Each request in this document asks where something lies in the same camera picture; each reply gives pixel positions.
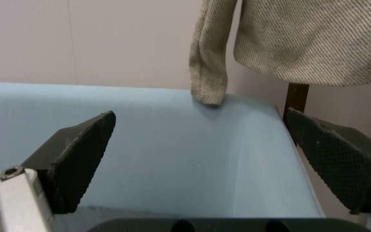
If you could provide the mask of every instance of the tan knit sweater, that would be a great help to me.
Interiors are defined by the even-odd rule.
[[[371,83],[371,0],[242,0],[235,59],[294,83]],[[190,53],[191,93],[221,104],[236,0],[203,0]]]

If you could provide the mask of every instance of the blue fabric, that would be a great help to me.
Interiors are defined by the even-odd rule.
[[[117,123],[81,205],[186,217],[319,217],[274,106],[185,90],[0,83],[0,171],[56,130],[113,110]]]

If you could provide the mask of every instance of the textured grip surface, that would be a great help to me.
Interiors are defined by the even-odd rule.
[[[294,109],[287,121],[311,166],[350,213],[371,212],[371,139]]]
[[[115,126],[111,111],[58,130],[22,165],[38,172],[54,214],[76,210]]]

